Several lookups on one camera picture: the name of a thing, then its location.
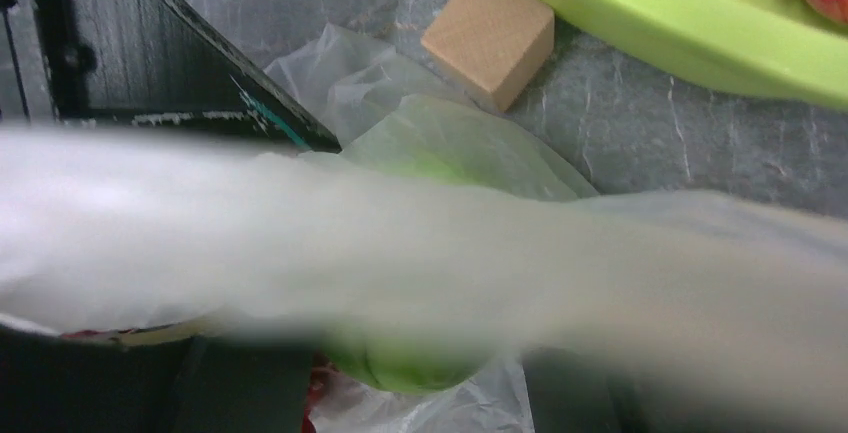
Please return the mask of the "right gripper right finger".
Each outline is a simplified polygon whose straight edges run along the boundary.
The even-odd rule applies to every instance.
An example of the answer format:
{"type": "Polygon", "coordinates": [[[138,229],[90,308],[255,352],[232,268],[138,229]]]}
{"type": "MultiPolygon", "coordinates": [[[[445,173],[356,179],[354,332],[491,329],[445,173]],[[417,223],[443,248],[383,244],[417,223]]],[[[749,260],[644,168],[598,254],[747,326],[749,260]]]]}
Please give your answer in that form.
{"type": "Polygon", "coordinates": [[[648,416],[636,387],[573,353],[542,350],[523,359],[537,432],[694,432],[648,416]]]}

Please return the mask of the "clear plastic bag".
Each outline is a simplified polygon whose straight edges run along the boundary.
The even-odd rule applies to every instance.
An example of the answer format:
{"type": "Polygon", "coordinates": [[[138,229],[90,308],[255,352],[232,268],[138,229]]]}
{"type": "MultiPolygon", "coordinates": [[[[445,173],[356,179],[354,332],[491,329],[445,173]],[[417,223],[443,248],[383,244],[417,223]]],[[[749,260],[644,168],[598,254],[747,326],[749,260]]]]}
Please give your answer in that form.
{"type": "Polygon", "coordinates": [[[327,27],[271,67],[338,153],[171,128],[1,128],[1,330],[125,347],[343,328],[485,355],[361,382],[326,432],[536,431],[518,357],[573,353],[668,413],[847,428],[847,224],[718,192],[601,196],[387,44],[327,27]],[[372,167],[424,150],[484,186],[372,167]]]}

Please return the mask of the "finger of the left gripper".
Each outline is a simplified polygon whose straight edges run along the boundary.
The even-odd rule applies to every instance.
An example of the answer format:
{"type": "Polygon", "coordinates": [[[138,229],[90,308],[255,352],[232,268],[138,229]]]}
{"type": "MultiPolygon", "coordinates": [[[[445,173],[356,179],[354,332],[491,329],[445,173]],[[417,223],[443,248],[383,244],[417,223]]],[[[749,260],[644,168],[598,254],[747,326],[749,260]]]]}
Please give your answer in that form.
{"type": "Polygon", "coordinates": [[[26,0],[26,120],[339,148],[185,0],[26,0]]]}

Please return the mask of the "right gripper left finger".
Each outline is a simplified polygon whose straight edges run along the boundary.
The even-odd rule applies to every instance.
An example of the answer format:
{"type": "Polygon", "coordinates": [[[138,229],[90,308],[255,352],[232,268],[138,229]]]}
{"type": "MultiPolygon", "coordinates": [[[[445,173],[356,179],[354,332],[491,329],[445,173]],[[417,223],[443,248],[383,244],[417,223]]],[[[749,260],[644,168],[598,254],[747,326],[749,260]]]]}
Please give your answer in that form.
{"type": "Polygon", "coordinates": [[[314,349],[207,338],[125,347],[1,330],[4,432],[297,432],[314,349]]]}

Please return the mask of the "green fruit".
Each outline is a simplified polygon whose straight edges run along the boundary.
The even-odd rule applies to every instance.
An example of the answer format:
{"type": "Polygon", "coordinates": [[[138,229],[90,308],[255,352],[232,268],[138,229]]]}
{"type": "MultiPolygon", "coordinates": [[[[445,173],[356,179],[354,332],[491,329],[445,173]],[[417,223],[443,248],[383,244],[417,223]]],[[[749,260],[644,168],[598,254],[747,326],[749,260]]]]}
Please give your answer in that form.
{"type": "MultiPolygon", "coordinates": [[[[479,175],[455,160],[418,150],[406,159],[379,161],[372,167],[402,176],[427,177],[448,184],[484,186],[479,175]]],[[[343,328],[327,334],[322,351],[338,371],[376,389],[425,395],[450,389],[478,372],[487,357],[450,357],[433,345],[368,335],[343,328]]]]}

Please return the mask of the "green plastic tray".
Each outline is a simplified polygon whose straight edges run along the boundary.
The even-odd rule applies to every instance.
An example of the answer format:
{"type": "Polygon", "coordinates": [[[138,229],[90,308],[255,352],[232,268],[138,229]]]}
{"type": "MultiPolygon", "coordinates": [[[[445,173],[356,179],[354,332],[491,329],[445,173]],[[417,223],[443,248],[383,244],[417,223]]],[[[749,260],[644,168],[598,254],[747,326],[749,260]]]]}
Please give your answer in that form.
{"type": "Polygon", "coordinates": [[[847,29],[805,0],[541,0],[625,53],[724,93],[847,105],[847,29]]]}

